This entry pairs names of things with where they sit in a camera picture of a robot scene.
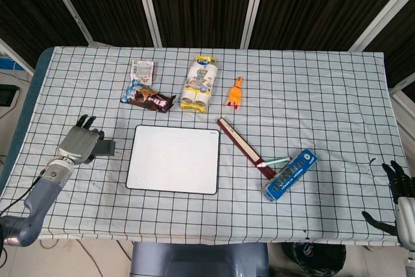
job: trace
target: floor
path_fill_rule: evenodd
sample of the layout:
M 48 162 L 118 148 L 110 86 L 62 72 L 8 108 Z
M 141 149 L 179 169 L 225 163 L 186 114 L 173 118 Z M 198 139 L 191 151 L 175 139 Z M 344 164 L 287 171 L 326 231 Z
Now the floor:
M 25 102 L 31 78 L 32 77 L 25 71 L 0 69 L 0 83 L 15 85 L 19 88 L 14 95 L 14 99 L 10 107 L 0 106 L 0 160 L 2 162 L 5 159 L 8 147 L 12 141 L 14 129 L 18 123 L 20 111 L 23 107 L 23 103 Z
M 5 155 L 12 133 L 16 127 L 18 117 L 23 105 L 29 83 L 14 78 L 13 71 L 1 71 L 0 80 L 7 84 L 19 86 L 21 95 L 15 99 L 16 107 L 0 121 L 0 137 L 3 144 L 0 146 L 0 155 Z M 30 80 L 30 76 L 21 71 L 16 71 L 16 76 L 20 79 Z M 10 108 L 0 108 L 0 116 Z M 408 151 L 410 149 L 407 142 L 404 142 Z M 126 253 L 131 256 L 132 243 L 130 241 L 120 242 Z M 126 257 L 116 241 L 105 240 L 82 240 L 85 249 L 97 262 L 97 266 L 106 276 L 128 276 L 130 272 L 130 260 Z M 6 247 L 8 259 L 3 268 L 0 269 L 0 277 L 35 277 L 35 276 L 100 276 L 93 260 L 82 249 L 76 240 L 61 241 L 40 241 L 27 248 Z M 407 258 L 407 251 L 401 247 L 383 247 L 375 250 L 366 250 L 362 246 L 347 246 L 347 256 L 344 268 L 336 275 L 340 277 L 383 277 L 395 276 L 404 277 L 404 260 Z M 277 271 L 296 272 L 302 275 L 302 270 L 297 264 L 288 259 L 282 252 L 281 245 L 268 244 L 268 256 L 270 266 Z M 4 260 L 4 255 L 0 259 L 0 264 Z

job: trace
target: table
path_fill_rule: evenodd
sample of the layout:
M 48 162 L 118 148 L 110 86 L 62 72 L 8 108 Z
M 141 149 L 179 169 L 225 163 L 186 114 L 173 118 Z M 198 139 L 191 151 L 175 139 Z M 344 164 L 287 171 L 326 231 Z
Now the table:
M 153 60 L 152 88 L 180 94 L 196 54 L 219 60 L 208 114 L 161 114 L 119 102 L 132 59 Z M 244 77 L 238 110 L 226 106 Z M 383 162 L 407 170 L 385 80 L 382 53 L 55 47 L 19 156 L 0 201 L 4 208 L 32 183 L 79 115 L 116 141 L 115 156 L 75 169 L 49 210 L 40 238 L 106 238 L 165 243 L 314 241 L 394 245 L 361 211 L 393 223 Z M 277 203 L 267 180 L 221 131 L 215 195 L 130 190 L 126 172 L 137 125 L 218 129 L 224 117 L 264 159 L 318 157 Z M 23 202 L 9 211 L 27 215 Z

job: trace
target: small snack packet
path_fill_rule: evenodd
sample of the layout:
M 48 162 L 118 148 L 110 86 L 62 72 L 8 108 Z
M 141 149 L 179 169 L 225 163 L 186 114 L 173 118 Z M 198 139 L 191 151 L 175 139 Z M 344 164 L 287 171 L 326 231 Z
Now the small snack packet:
M 175 95 L 166 97 L 157 91 L 143 86 L 139 81 L 134 79 L 121 97 L 121 102 L 165 113 L 173 106 L 173 100 L 175 98 Z
M 131 80 L 137 80 L 140 84 L 143 84 L 144 86 L 151 86 L 153 82 L 153 71 L 153 61 L 131 61 Z

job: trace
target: robotic arm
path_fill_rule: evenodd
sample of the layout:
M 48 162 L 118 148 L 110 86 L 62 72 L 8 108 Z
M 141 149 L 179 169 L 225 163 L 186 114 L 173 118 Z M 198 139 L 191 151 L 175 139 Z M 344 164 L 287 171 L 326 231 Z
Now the robotic arm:
M 409 250 L 406 261 L 407 276 L 415 277 L 415 181 L 407 176 L 400 165 L 391 161 L 392 168 L 382 164 L 388 175 L 390 190 L 394 198 L 396 225 L 376 221 L 369 213 L 362 211 L 364 219 L 373 227 L 390 235 L 397 236 L 401 245 Z
M 5 210 L 0 213 L 1 249 L 3 243 L 26 247 L 35 242 L 42 229 L 46 213 L 71 177 L 74 165 L 89 163 L 95 156 L 114 155 L 115 142 L 104 140 L 103 131 L 90 130 L 95 117 L 92 116 L 85 122 L 87 117 L 88 115 L 83 115 L 72 127 L 58 147 L 58 157 L 52 159 L 42 170 L 43 174 L 41 173 L 35 180 L 33 190 L 25 199 L 25 206 L 30 210 L 30 215 L 2 217 L 1 214 Z

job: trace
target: cable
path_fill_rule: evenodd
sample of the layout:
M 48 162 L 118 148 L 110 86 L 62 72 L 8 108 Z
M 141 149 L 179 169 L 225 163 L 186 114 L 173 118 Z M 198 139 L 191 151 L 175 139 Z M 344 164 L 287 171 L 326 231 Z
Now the cable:
M 14 61 L 14 64 L 13 64 L 13 75 L 14 75 L 14 77 L 15 78 L 17 78 L 17 79 L 19 79 L 19 80 L 22 80 L 22 81 L 25 81 L 25 82 L 29 82 L 27 79 L 28 79 L 28 77 L 29 77 L 29 72 L 28 71 L 25 71 L 26 72 L 26 80 L 25 79 L 22 79 L 22 78 L 19 78 L 19 77 L 17 77 L 16 76 L 16 61 Z
M 7 262 L 7 250 L 4 247 L 3 247 L 3 252 L 5 253 L 5 261 L 3 262 L 3 264 L 0 265 L 0 269 L 2 269 L 3 266 L 5 266 Z
M 86 248 L 84 247 L 84 245 L 79 241 L 79 239 L 77 239 L 78 243 L 80 244 L 80 246 L 82 247 L 82 249 L 84 249 L 84 251 L 86 252 L 87 255 L 89 255 L 89 257 L 91 258 L 92 262 L 95 264 L 99 274 L 101 275 L 101 277 L 104 277 L 104 275 L 102 275 L 101 270 L 99 269 L 99 266 L 97 264 L 97 262 L 95 261 L 95 259 L 92 257 L 92 255 L 88 252 L 88 250 L 86 250 Z
M 20 196 L 19 198 L 17 198 L 14 202 L 12 202 L 11 204 L 9 204 L 2 212 L 0 212 L 0 217 L 4 214 L 4 212 L 6 212 L 8 209 L 10 209 L 12 206 L 14 206 L 19 200 L 21 200 L 24 196 L 27 195 L 27 193 L 33 188 L 33 186 L 35 186 L 36 183 L 39 182 L 40 178 L 42 177 L 42 175 L 44 173 L 45 173 L 45 169 L 43 169 L 42 171 L 40 171 L 39 176 L 35 179 L 35 181 L 32 183 L 32 185 L 30 185 L 30 187 L 26 190 L 26 192 L 24 192 L 22 196 Z
M 46 250 L 53 249 L 54 247 L 56 247 L 56 245 L 58 244 L 58 242 L 59 242 L 59 239 L 57 239 L 57 240 L 56 240 L 56 242 L 54 243 L 54 245 L 53 245 L 53 246 L 50 246 L 50 247 L 45 247 L 45 246 L 43 245 L 43 243 L 42 243 L 42 240 L 39 240 L 39 244 L 40 244 L 40 246 L 41 246 L 43 249 L 46 249 Z
M 5 112 L 2 116 L 0 116 L 0 119 L 2 119 L 5 115 L 10 113 L 16 107 L 16 105 L 18 104 L 19 96 L 20 96 L 20 93 L 21 93 L 20 89 L 18 89 L 18 91 L 19 91 L 19 94 L 18 94 L 18 97 L 16 98 L 16 100 L 14 101 L 13 107 L 11 109 L 9 109 L 7 112 Z
M 125 256 L 131 261 L 131 257 L 128 255 L 128 253 L 126 252 L 126 250 L 124 250 L 123 246 L 121 246 L 121 244 L 119 243 L 119 241 L 117 241 L 117 244 L 119 245 L 119 247 L 121 248 L 121 250 L 124 252 Z
M 22 78 L 18 78 L 18 77 L 16 77 L 16 76 L 12 75 L 12 74 L 6 74 L 6 73 L 4 73 L 4 72 L 1 72 L 0 74 L 1 74 L 1 75 L 11 76 L 11 77 L 16 78 L 16 79 L 18 79 L 18 80 L 22 80 L 22 81 L 25 81 L 25 82 L 30 83 L 30 81 L 29 81 L 29 80 L 25 80 L 25 79 L 22 79 Z
M 6 255 L 5 255 L 5 261 L 3 262 L 3 264 L 1 264 L 0 268 L 5 266 L 6 261 L 7 261 L 7 251 L 5 249 L 5 233 L 3 231 L 3 226 L 0 224 L 0 258 L 1 255 L 3 254 L 3 251 L 5 251 Z

